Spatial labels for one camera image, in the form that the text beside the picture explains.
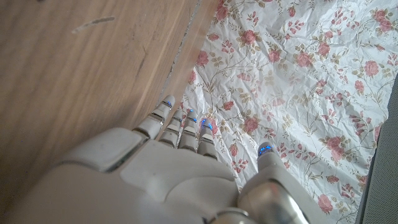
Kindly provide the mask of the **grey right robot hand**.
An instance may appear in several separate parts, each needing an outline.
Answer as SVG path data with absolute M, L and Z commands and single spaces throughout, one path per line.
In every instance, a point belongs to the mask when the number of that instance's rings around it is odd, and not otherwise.
M 6 223 L 323 223 L 273 145 L 239 189 L 216 155 L 212 124 L 172 112 L 167 96 L 136 128 L 109 129 L 59 159 Z

